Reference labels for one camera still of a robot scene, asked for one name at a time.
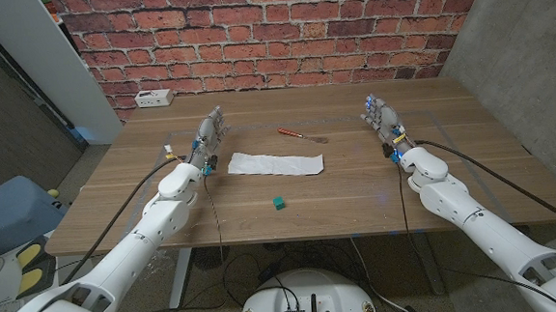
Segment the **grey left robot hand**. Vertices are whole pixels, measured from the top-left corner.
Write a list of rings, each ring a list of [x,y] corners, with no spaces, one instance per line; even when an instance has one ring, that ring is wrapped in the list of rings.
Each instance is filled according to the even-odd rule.
[[[207,173],[208,168],[214,171],[217,167],[220,145],[230,129],[231,127],[225,125],[221,107],[215,106],[200,123],[192,142],[192,152],[186,162],[196,166],[203,173]]]

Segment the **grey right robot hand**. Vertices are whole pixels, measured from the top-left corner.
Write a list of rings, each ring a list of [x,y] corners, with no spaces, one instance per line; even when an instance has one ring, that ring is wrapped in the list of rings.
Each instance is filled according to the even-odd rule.
[[[366,99],[366,112],[361,118],[377,132],[384,157],[400,163],[403,155],[415,144],[409,140],[398,113],[389,104],[373,94]]]

